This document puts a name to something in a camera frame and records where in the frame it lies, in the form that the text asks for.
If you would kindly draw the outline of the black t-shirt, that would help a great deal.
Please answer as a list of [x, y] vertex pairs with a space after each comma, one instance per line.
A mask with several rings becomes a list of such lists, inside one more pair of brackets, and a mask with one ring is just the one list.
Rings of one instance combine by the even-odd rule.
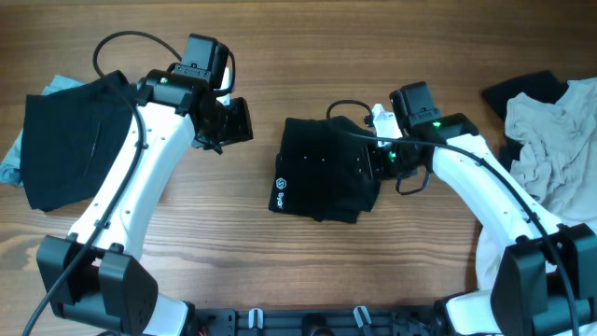
[[369, 141], [360, 136], [368, 134], [345, 117], [286, 119], [269, 209], [355, 224], [381, 187], [365, 168]]

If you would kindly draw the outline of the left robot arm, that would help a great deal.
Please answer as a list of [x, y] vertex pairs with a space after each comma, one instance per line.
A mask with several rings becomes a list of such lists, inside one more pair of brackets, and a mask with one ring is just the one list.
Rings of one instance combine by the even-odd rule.
[[42, 241], [41, 308], [116, 335], [194, 335], [195, 307], [160, 293], [140, 258], [174, 167], [192, 148], [221, 152], [252, 138], [247, 102], [232, 98], [234, 55], [190, 35], [165, 71], [144, 77], [126, 106], [132, 124], [92, 204], [63, 238]]

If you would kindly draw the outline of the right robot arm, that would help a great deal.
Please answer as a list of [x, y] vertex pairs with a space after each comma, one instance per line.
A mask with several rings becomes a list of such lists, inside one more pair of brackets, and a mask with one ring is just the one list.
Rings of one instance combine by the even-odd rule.
[[596, 234], [567, 226], [514, 180], [463, 114], [443, 116], [418, 82], [364, 117], [377, 144], [368, 173], [402, 182], [424, 168], [448, 184], [479, 220], [478, 289], [441, 303], [448, 335], [593, 335]]

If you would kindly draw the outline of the folded black garment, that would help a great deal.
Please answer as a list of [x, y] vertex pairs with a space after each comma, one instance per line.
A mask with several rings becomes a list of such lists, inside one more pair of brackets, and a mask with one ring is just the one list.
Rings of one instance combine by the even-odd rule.
[[135, 89], [114, 71], [105, 79], [26, 97], [21, 180], [32, 209], [51, 211], [96, 195], [132, 123]]

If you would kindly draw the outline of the beige t-shirt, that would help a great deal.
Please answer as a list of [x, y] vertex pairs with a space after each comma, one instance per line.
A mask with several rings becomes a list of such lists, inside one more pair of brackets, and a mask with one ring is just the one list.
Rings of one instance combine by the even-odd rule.
[[596, 229], [596, 79], [569, 80], [556, 104], [562, 127], [541, 142], [545, 159], [535, 169], [509, 173], [562, 223]]

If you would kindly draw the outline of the black garment under pile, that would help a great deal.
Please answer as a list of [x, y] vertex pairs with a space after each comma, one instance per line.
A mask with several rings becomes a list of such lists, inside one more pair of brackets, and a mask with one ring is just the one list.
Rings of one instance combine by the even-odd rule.
[[549, 70], [514, 77], [480, 92], [483, 100], [505, 124], [507, 143], [498, 161], [507, 171], [533, 170], [545, 159], [541, 142], [562, 127], [563, 109], [556, 104], [568, 83]]

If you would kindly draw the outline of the folded light blue garment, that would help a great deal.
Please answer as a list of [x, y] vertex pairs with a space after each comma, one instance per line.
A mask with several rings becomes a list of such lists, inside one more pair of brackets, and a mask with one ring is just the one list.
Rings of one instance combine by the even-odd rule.
[[[49, 85], [42, 90], [42, 95], [50, 95], [58, 91], [64, 91], [83, 86], [83, 83], [70, 77], [56, 75]], [[12, 147], [1, 162], [1, 182], [22, 187], [21, 180], [21, 143], [22, 133], [14, 141]]]

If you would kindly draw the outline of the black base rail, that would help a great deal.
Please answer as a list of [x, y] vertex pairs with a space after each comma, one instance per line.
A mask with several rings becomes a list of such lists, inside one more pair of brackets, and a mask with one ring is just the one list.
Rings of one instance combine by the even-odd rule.
[[194, 335], [309, 336], [309, 335], [449, 335], [446, 317], [432, 306], [393, 310], [364, 305], [333, 310], [206, 309], [196, 312]]

